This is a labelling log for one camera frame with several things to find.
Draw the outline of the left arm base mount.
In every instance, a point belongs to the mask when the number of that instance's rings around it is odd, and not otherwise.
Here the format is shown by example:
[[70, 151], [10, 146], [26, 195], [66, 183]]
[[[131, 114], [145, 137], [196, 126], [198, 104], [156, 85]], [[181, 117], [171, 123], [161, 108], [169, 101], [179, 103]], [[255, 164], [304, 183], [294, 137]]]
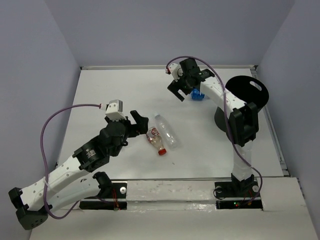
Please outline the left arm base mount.
[[111, 181], [105, 172], [96, 172], [93, 179], [98, 183], [98, 193], [82, 199], [79, 203], [81, 210], [110, 210], [127, 209], [126, 181]]

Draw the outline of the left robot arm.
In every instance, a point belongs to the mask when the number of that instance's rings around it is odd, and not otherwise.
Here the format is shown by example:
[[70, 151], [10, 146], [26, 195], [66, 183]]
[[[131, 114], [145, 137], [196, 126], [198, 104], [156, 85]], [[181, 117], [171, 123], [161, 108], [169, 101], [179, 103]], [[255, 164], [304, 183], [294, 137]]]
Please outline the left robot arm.
[[25, 230], [40, 226], [48, 217], [60, 219], [54, 212], [67, 205], [75, 206], [87, 197], [103, 199], [114, 191], [108, 175], [98, 169], [111, 157], [117, 157], [129, 138], [146, 134], [149, 119], [132, 110], [135, 123], [131, 123], [121, 110], [109, 108], [105, 108], [107, 124], [97, 136], [75, 150], [62, 165], [46, 171], [40, 180], [8, 192], [17, 220]]

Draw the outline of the red-capped red-label bottle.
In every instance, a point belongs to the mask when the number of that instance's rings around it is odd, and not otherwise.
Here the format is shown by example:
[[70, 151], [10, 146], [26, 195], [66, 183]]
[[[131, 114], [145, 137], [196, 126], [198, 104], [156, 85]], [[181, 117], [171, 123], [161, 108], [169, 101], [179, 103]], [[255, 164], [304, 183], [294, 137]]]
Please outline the red-capped red-label bottle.
[[163, 156], [167, 153], [162, 137], [155, 127], [150, 127], [148, 129], [146, 139], [157, 150], [159, 156]]

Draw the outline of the white-capped clear bottle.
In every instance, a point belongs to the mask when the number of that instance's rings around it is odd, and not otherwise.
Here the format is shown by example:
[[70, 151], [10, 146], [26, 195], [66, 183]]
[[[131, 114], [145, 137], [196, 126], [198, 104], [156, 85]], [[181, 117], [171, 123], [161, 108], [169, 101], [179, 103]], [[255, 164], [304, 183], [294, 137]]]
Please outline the white-capped clear bottle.
[[168, 147], [171, 150], [178, 149], [181, 146], [180, 140], [166, 118], [156, 112], [154, 114], [154, 121], [159, 133], [163, 137]]

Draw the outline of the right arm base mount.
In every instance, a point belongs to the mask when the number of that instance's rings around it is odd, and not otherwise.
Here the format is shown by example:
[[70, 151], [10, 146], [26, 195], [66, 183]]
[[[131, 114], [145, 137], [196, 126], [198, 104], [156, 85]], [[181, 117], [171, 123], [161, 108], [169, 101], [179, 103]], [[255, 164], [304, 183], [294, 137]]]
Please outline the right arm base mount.
[[217, 181], [212, 191], [217, 210], [263, 209], [260, 186], [252, 174], [239, 181], [231, 174], [231, 180]]

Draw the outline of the blue-label clear bottle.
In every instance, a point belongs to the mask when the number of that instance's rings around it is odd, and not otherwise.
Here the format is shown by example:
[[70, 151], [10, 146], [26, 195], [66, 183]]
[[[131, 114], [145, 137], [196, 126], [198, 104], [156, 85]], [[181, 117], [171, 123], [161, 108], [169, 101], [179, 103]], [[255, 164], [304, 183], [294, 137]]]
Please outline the blue-label clear bottle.
[[192, 90], [190, 95], [193, 101], [204, 101], [210, 99], [207, 95], [205, 95], [203, 92], [199, 91], [196, 88]]

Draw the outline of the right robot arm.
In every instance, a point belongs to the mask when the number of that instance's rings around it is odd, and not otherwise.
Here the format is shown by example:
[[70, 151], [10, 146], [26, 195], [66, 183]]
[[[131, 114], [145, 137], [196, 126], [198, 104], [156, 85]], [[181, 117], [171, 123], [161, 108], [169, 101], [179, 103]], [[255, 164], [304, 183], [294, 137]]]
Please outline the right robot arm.
[[217, 71], [204, 60], [183, 55], [180, 62], [172, 59], [165, 72], [173, 77], [167, 87], [180, 101], [194, 89], [209, 97], [216, 106], [215, 124], [226, 133], [233, 150], [231, 180], [218, 182], [214, 188], [218, 200], [241, 198], [262, 188], [254, 174], [260, 172], [252, 165], [252, 147], [259, 131], [259, 111], [269, 100], [268, 90], [257, 89], [254, 78], [238, 75], [223, 83]]

